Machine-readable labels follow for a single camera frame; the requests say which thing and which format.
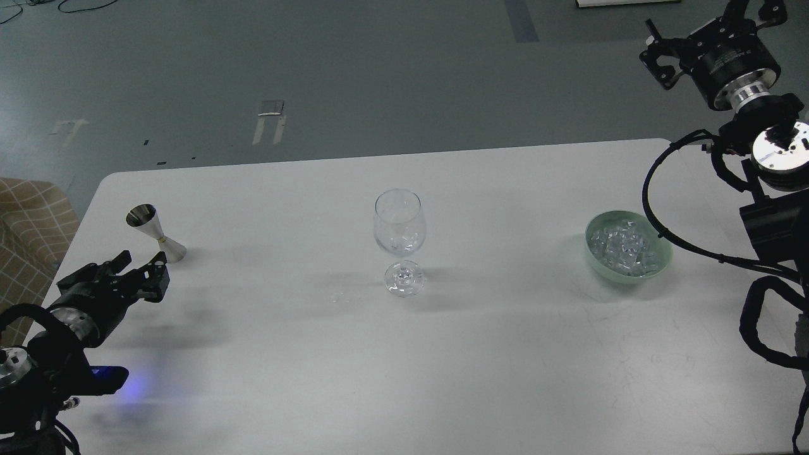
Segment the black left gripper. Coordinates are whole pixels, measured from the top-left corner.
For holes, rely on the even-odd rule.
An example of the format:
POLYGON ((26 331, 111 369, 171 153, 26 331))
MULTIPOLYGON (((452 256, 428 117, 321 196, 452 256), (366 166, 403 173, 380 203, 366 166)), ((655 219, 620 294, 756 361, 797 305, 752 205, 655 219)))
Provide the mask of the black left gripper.
POLYGON ((130 251, 123 250, 110 261, 85 265, 58 282, 61 296, 48 312, 84 348, 98 348, 135 302, 164 299, 170 283, 166 254, 158 252, 147 264, 121 274, 131 262, 130 251))

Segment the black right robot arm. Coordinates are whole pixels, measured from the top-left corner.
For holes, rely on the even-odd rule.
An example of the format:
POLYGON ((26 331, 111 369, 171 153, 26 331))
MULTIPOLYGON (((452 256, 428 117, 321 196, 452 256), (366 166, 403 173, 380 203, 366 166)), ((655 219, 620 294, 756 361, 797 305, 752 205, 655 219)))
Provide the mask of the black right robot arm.
POLYGON ((748 2, 729 1, 721 15, 685 37, 663 37, 652 20, 639 60, 665 90, 682 76, 693 80, 708 108, 732 111, 719 132, 696 130, 671 144, 651 165, 642 185, 642 207, 659 238, 682 250, 761 273, 746 292, 739 333, 765 361, 807 374, 807 123, 797 95, 774 95, 781 67, 759 38, 759 31, 787 20, 783 1, 765 1, 757 19, 746 17, 748 2), (716 175, 752 203, 739 210, 754 258, 704 250, 679 237, 655 215, 650 204, 651 179, 658 167, 684 146, 702 143, 716 175), (766 294, 774 291, 800 311, 796 355, 769 348, 758 323, 766 294))

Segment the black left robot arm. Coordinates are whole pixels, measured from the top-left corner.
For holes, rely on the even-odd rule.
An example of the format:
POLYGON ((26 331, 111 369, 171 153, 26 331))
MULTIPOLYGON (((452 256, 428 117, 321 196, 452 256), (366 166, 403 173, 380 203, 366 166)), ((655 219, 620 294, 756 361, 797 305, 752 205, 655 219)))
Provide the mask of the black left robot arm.
POLYGON ((2 349, 3 454, 80 453, 58 415, 83 396, 115 394, 130 374, 120 366, 90 365, 85 351, 98 348, 134 303, 162 301, 170 283, 165 253, 125 270, 131 260, 125 250, 84 265, 58 281, 59 297, 49 307, 20 303, 3 311, 3 329, 23 318, 41 328, 28 343, 2 349))

